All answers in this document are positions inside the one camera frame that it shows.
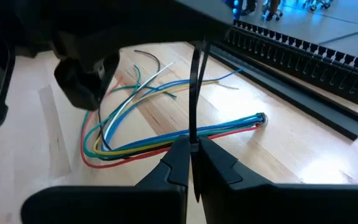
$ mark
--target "black cable clip rail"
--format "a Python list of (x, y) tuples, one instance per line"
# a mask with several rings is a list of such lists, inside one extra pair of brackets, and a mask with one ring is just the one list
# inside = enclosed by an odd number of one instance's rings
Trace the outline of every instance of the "black cable clip rail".
[(234, 25), (225, 47), (358, 104), (357, 57), (246, 22)]

